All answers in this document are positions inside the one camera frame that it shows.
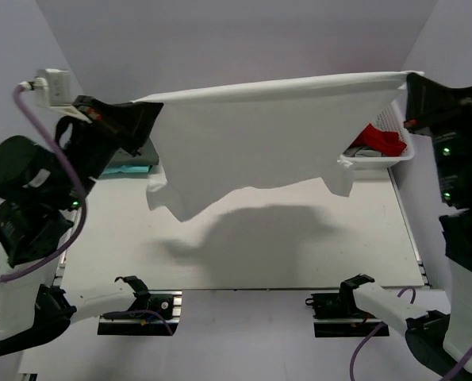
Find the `white t-shirt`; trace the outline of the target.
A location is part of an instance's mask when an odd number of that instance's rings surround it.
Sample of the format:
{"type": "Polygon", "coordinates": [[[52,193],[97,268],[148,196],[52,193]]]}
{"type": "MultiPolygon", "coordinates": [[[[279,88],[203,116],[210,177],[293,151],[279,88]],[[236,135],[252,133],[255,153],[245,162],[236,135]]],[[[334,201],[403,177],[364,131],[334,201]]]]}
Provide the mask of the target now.
{"type": "Polygon", "coordinates": [[[322,179],[347,197],[343,152],[406,88],[404,71],[322,75],[150,94],[162,110],[150,138],[163,169],[150,210],[189,221],[233,191],[322,179]]]}

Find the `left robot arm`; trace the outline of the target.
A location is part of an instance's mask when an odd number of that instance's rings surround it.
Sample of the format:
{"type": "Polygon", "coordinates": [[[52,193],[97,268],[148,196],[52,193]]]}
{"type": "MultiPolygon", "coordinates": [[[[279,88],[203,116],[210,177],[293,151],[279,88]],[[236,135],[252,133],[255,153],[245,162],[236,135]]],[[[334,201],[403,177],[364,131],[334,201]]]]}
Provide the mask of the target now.
{"type": "Polygon", "coordinates": [[[86,197],[115,154],[138,156],[163,104],[106,104],[85,95],[40,145],[13,136],[0,144],[0,356],[47,344],[73,323],[112,310],[148,311],[137,277],[101,291],[55,285],[59,255],[81,233],[86,197]]]}

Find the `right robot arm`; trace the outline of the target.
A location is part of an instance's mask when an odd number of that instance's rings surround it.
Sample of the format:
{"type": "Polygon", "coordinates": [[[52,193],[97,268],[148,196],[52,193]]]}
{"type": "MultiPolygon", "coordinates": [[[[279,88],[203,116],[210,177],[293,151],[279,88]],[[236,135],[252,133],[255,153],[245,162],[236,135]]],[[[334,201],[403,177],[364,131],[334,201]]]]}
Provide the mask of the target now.
{"type": "Polygon", "coordinates": [[[340,308],[370,314],[400,333],[414,358],[443,380],[472,380],[472,87],[450,88],[422,75],[407,77],[405,128],[428,135],[441,198],[455,208],[443,215],[451,272],[448,313],[415,306],[368,275],[340,284],[340,308]]]}

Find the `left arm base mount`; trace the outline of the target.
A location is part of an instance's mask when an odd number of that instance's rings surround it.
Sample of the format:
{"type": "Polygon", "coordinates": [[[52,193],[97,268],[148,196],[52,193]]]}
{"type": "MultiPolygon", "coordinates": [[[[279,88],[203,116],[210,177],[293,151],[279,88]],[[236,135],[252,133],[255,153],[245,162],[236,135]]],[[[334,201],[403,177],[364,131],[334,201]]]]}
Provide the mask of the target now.
{"type": "Polygon", "coordinates": [[[181,291],[157,291],[129,312],[103,314],[98,320],[99,336],[169,337],[178,328],[182,307],[181,291]]]}

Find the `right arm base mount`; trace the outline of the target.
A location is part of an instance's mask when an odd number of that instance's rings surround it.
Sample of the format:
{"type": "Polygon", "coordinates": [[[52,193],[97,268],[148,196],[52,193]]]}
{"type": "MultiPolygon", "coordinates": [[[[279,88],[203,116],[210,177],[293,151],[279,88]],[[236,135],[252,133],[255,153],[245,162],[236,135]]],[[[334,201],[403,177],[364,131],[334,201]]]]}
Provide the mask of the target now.
{"type": "Polygon", "coordinates": [[[315,338],[364,338],[380,321],[365,312],[350,313],[338,293],[315,293],[305,299],[313,310],[315,338]]]}

